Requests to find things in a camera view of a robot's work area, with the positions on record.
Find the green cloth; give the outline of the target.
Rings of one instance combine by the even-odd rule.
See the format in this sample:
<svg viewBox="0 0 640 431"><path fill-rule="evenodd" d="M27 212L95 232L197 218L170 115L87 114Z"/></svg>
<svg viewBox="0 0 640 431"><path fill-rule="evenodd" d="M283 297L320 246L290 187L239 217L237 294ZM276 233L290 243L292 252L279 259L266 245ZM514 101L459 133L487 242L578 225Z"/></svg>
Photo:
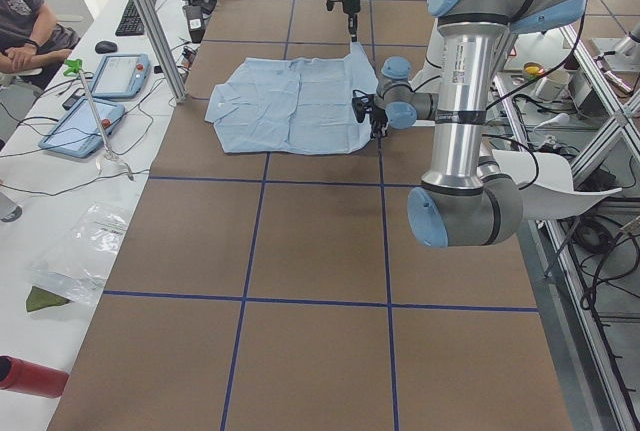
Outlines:
<svg viewBox="0 0 640 431"><path fill-rule="evenodd" d="M69 302L70 300L63 296L32 286L26 298L25 308L27 313L32 313L50 307L64 306Z"/></svg>

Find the black computer mouse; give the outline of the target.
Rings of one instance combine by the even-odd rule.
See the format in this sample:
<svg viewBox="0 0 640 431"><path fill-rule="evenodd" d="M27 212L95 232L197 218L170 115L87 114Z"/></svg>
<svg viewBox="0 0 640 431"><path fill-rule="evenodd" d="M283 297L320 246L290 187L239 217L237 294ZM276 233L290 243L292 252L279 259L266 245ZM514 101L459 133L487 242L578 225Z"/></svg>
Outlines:
<svg viewBox="0 0 640 431"><path fill-rule="evenodd" d="M113 41L102 40L95 44L94 50L97 54L115 53L118 51L118 45Z"/></svg>

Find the near blue teach pendant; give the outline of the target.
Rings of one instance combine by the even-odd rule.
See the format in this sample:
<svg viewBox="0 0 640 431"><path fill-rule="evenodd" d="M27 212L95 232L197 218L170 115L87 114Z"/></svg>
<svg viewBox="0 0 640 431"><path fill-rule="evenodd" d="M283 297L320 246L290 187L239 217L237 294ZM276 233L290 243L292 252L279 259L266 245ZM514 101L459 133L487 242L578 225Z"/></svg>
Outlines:
<svg viewBox="0 0 640 431"><path fill-rule="evenodd" d="M94 103L99 118L110 123L105 132L111 134L124 115L124 106L98 98L94 99ZM89 100L85 97L79 99L39 141L38 146L73 158L86 158L102 147L102 136Z"/></svg>

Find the black keyboard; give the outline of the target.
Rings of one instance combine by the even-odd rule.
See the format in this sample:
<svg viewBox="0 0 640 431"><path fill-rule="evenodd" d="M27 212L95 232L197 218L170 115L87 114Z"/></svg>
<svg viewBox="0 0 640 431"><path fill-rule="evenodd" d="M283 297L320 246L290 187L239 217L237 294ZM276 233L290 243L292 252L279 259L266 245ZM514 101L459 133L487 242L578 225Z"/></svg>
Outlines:
<svg viewBox="0 0 640 431"><path fill-rule="evenodd" d="M134 0L128 0L118 26L115 30L117 37L141 36L145 33L144 23Z"/></svg>

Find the blue teach pendant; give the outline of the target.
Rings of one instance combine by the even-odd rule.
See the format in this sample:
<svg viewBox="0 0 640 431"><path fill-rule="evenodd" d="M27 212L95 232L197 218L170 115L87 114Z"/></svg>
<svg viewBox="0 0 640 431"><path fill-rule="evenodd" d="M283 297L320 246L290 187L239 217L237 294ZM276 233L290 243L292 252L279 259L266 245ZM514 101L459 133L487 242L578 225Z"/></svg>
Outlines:
<svg viewBox="0 0 640 431"><path fill-rule="evenodd" d="M147 54L108 54L94 73L91 93L103 99L133 98L145 84L150 69Z"/></svg>
<svg viewBox="0 0 640 431"><path fill-rule="evenodd" d="M124 115L124 106L98 98L94 99L94 103L99 118L110 123L105 132L111 134ZM73 158L86 158L102 147L102 136L89 100L85 97L79 99L39 141L38 146Z"/></svg>

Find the far blue teach pendant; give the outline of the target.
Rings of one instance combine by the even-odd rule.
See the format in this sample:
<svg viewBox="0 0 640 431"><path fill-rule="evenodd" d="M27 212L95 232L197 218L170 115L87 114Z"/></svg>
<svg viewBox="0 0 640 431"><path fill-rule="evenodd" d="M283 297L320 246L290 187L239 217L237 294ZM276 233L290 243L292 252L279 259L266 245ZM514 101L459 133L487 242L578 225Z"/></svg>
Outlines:
<svg viewBox="0 0 640 431"><path fill-rule="evenodd" d="M145 84L150 69L147 54L108 54L94 73L91 93L103 99L133 98Z"/></svg>

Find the clear plastic bag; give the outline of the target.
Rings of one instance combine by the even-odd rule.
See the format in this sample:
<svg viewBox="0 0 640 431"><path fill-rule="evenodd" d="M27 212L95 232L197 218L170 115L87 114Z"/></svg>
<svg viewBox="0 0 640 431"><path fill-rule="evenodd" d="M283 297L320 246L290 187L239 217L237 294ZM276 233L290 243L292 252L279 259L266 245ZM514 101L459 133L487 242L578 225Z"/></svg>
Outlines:
<svg viewBox="0 0 640 431"><path fill-rule="evenodd" d="M33 285L70 301L96 305L130 224L129 209L95 203L29 267Z"/></svg>

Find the red bottle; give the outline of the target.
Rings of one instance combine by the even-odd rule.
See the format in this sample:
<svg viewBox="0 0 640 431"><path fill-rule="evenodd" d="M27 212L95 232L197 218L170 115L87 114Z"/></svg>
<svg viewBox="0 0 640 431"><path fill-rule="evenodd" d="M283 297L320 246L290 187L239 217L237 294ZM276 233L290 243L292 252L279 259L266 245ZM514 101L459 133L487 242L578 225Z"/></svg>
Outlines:
<svg viewBox="0 0 640 431"><path fill-rule="evenodd" d="M11 356L1 357L1 389L22 394L58 398L69 374Z"/></svg>

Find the seated person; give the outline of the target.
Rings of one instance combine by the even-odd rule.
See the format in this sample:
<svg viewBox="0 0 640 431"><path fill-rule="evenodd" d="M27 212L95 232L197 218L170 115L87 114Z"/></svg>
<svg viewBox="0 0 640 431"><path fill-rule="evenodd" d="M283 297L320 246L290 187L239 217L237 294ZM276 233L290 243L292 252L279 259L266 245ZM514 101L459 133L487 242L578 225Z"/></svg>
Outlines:
<svg viewBox="0 0 640 431"><path fill-rule="evenodd" d="M44 90L80 41L44 0L1 0L1 71L40 72L26 80Z"/></svg>

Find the metal rod with green clip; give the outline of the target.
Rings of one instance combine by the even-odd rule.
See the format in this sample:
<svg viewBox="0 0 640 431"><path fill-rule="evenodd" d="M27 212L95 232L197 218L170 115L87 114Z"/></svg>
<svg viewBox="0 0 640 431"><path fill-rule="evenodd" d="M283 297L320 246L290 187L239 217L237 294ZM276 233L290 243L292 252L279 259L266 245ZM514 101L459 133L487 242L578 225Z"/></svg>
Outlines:
<svg viewBox="0 0 640 431"><path fill-rule="evenodd" d="M111 143L106 133L106 129L108 126L104 126L103 121L99 115L99 111L96 105L96 102L91 94L90 86L85 76L85 72L82 68L82 60L81 59L66 59L64 61L64 65L67 69L63 72L65 76L75 75L81 82L84 91L84 97L89 103L91 108L92 115L96 122L97 130L99 131L99 135L102 139L104 153L102 158L98 158L96 161L96 166L99 172L102 172L103 161L110 161L117 168L121 168L124 171L124 174L130 181L134 181L134 174L131 167L119 156L115 154L112 149Z"/></svg>

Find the light blue button shirt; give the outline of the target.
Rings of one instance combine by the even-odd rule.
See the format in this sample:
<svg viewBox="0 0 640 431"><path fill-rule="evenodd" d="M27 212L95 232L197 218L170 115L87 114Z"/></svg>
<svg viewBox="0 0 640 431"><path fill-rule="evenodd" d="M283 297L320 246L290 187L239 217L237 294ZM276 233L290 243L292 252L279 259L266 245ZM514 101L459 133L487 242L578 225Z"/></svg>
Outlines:
<svg viewBox="0 0 640 431"><path fill-rule="evenodd" d="M371 94L377 84L358 42L343 58L247 58L214 87L205 121L226 153L349 154L370 141L352 92Z"/></svg>

